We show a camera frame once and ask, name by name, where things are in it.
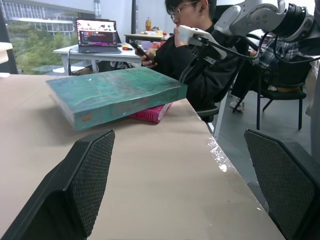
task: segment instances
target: orange bottle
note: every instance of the orange bottle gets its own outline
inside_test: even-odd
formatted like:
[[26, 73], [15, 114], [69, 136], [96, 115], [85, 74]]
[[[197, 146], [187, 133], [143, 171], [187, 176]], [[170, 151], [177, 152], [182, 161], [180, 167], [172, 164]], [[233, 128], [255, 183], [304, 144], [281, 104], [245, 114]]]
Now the orange bottle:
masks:
[[146, 31], [152, 31], [152, 23], [150, 20], [150, 17], [148, 17], [148, 19], [145, 21], [145, 30]]

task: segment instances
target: teal book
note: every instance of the teal book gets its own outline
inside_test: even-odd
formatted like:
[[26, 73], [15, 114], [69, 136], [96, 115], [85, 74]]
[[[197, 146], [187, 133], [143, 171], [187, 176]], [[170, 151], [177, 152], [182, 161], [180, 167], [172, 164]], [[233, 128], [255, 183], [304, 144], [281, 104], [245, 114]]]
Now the teal book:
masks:
[[53, 99], [76, 130], [172, 103], [187, 95], [185, 84], [146, 67], [46, 82]]

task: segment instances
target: eyeglasses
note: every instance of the eyeglasses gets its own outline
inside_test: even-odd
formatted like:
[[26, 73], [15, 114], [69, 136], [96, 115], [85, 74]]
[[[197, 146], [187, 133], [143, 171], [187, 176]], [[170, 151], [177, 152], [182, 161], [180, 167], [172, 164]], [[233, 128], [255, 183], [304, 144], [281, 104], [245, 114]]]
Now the eyeglasses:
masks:
[[177, 8], [174, 13], [170, 14], [170, 17], [171, 17], [172, 21], [174, 21], [175, 18], [179, 18], [180, 17], [180, 13], [181, 13], [182, 9], [190, 6], [190, 4], [194, 4], [194, 3], [197, 3], [197, 2], [198, 1], [188, 2], [188, 3], [183, 4], [180, 8]]

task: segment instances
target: bottle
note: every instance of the bottle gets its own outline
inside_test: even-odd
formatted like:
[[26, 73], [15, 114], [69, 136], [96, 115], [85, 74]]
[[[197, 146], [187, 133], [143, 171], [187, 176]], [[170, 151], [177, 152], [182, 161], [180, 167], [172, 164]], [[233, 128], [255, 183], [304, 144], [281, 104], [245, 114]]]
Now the bottle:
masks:
[[168, 40], [167, 34], [164, 32], [163, 33], [163, 37], [161, 38], [160, 41], [160, 46], [162, 46], [163, 44], [165, 44], [165, 42]]
[[152, 31], [152, 23], [150, 20], [150, 17], [148, 17], [148, 19], [145, 21], [145, 30], [146, 31]]

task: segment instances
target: hand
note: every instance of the hand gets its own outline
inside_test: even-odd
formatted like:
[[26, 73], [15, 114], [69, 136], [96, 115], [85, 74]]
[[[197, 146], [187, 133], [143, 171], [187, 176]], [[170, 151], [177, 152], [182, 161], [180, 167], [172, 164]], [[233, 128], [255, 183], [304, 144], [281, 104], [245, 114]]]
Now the hand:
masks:
[[174, 44], [175, 44], [176, 48], [188, 45], [187, 42], [184, 42], [184, 41], [179, 39], [179, 27], [176, 27], [174, 29]]
[[256, 54], [257, 54], [257, 51], [252, 50], [252, 51], [250, 52], [250, 57], [254, 57]]
[[135, 50], [134, 53], [135, 53], [135, 55], [140, 57], [141, 63], [144, 67], [151, 69], [151, 68], [158, 65], [157, 63], [152, 64], [153, 60], [155, 60], [155, 55], [152, 52], [146, 51], [146, 54], [148, 55], [148, 58], [150, 59], [149, 61], [146, 60], [146, 58], [147, 58], [146, 56], [140, 56], [137, 50]]

